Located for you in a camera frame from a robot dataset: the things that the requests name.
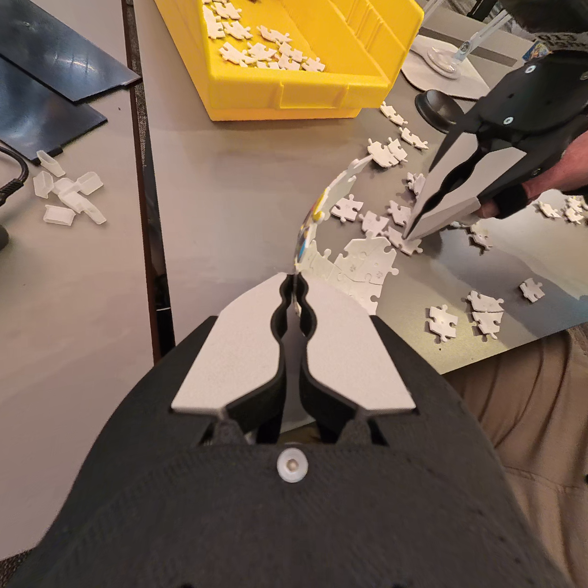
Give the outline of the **dark plastic panel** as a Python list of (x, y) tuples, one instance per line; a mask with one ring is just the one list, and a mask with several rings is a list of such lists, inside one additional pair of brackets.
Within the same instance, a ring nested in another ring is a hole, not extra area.
[(142, 81), (32, 1), (1, 1), (1, 58), (73, 104)]
[(107, 118), (69, 100), (1, 58), (1, 141), (40, 165), (37, 152), (55, 157)]

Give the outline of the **heap of binned puzzle pieces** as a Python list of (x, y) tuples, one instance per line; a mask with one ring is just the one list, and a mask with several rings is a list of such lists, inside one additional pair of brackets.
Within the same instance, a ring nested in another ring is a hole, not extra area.
[(293, 25), (267, 26), (260, 16), (261, 1), (239, 5), (238, 1), (201, 1), (206, 37), (211, 50), (223, 60), (242, 68), (325, 72), (326, 64), (291, 35)]

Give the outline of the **partly built puzzle ball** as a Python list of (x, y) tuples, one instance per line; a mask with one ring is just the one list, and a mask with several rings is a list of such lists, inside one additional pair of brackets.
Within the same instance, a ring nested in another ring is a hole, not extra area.
[(349, 241), (334, 261), (330, 260), (331, 250), (320, 252), (316, 242), (319, 225), (330, 218), (341, 224), (364, 220), (359, 215), (363, 203), (355, 200), (352, 188), (359, 173), (372, 161), (372, 155), (351, 161), (314, 202), (299, 230), (293, 267), (295, 275), (306, 272), (323, 279), (374, 316), (386, 277), (399, 272), (394, 267), (396, 251), (383, 229), (369, 220), (367, 228), (362, 229), (364, 236)]

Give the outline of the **clear plastic display stand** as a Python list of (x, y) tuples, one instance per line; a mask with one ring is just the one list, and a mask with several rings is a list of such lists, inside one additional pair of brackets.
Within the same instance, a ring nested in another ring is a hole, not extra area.
[(468, 40), (462, 42), (455, 52), (452, 53), (447, 49), (431, 47), (425, 53), (424, 59), (430, 68), (439, 74), (444, 77), (456, 79), (460, 76), (462, 64), (472, 51), (511, 19), (511, 14), (507, 10), (502, 10), (488, 24), (483, 26), (480, 31), (475, 32)]

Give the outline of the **scattered white puzzle pieces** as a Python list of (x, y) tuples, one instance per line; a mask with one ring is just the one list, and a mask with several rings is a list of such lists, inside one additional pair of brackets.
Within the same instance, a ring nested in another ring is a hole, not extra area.
[[(433, 155), (401, 140), (392, 125), (381, 141), (367, 140), (373, 161), (352, 188), (364, 220), (320, 224), (319, 250), (330, 260), (352, 239), (362, 238), (368, 221), (376, 228), (403, 232), (416, 197), (407, 173), (425, 173)], [(451, 353), (478, 356), (487, 339), (510, 349), (587, 323), (587, 228), (548, 219), (535, 204), (505, 220), (480, 219), (474, 226), (445, 229), (422, 238), (423, 253), (408, 256), (396, 248), (396, 276), (386, 277), (376, 315), (421, 355), (442, 347), (429, 331), (428, 308), (447, 305), (458, 316)]]

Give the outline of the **white jigsaw piece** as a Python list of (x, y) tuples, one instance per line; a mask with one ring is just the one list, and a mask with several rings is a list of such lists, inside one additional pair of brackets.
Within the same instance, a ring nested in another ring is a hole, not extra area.
[(440, 342), (444, 343), (457, 338), (459, 318), (449, 310), (447, 305), (428, 308), (429, 331), (437, 335)]
[(404, 239), (402, 232), (398, 231), (393, 226), (388, 226), (383, 232), (383, 235), (394, 248), (405, 255), (412, 256), (413, 254), (423, 253), (423, 249), (420, 246), (421, 239)]

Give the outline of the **person's beige trousers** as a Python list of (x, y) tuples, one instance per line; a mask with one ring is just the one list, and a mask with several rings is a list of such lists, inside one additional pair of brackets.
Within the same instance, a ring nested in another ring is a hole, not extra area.
[(495, 448), (530, 528), (571, 583), (587, 587), (587, 330), (444, 377)]

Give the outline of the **person's right hand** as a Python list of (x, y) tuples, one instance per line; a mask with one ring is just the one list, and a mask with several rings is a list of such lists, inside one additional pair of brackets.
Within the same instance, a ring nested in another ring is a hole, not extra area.
[(569, 144), (555, 165), (482, 204), (475, 216), (482, 219), (507, 218), (550, 189), (572, 195), (587, 191), (587, 132)]

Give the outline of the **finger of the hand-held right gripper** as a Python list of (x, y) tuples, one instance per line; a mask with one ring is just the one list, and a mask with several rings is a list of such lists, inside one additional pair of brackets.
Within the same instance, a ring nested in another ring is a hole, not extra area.
[(450, 195), (455, 188), (443, 187), (450, 175), (475, 155), (478, 147), (477, 136), (460, 135), (431, 167), (403, 231), (404, 238), (428, 236), (481, 207), (475, 195)]
[(505, 148), (490, 152), (484, 155), (479, 162), (475, 163), (470, 172), (462, 173), (465, 180), (459, 186), (455, 186), (455, 183), (459, 183), (459, 180), (451, 180), (450, 178), (444, 182), (443, 187), (455, 188), (450, 195), (475, 195), (480, 202), (479, 197), (481, 193), (489, 188), (496, 180), (502, 178), (506, 172), (525, 156), (526, 152), (517, 148)]

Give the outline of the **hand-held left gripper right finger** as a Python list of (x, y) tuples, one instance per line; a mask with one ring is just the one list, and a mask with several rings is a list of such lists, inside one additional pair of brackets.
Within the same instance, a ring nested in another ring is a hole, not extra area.
[(298, 275), (305, 351), (300, 400), (320, 439), (399, 445), (390, 422), (417, 412), (414, 354), (377, 317), (310, 272)]

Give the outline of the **black round base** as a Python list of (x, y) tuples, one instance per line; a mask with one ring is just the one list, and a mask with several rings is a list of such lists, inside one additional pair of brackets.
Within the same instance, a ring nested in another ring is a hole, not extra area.
[(454, 98), (436, 89), (418, 93), (415, 108), (428, 125), (445, 135), (464, 114)]

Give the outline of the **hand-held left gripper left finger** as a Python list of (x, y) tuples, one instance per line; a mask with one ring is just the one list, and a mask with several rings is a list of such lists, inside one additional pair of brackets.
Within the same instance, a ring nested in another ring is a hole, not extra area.
[(277, 273), (246, 291), (218, 316), (181, 383), (171, 411), (235, 421), (259, 444), (280, 437), (288, 375), (292, 276)]

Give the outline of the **yellow plastic bin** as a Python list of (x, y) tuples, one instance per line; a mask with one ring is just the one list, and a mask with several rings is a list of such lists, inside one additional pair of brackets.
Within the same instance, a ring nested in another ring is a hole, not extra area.
[(155, 2), (212, 121), (354, 118), (379, 107), (424, 17), (416, 1), (261, 3), (267, 26), (293, 25), (325, 72), (224, 63), (206, 37), (201, 1)]

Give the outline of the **heap of clear plastic caps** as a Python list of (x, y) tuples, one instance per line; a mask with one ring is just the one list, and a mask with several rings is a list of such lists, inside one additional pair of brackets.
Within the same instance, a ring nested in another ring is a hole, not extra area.
[(72, 226), (77, 215), (85, 215), (97, 225), (107, 223), (104, 214), (89, 200), (104, 186), (96, 172), (87, 172), (71, 180), (55, 158), (44, 151), (37, 151), (36, 155), (43, 170), (33, 178), (35, 195), (47, 200), (50, 194), (54, 194), (61, 203), (45, 205), (45, 223)]

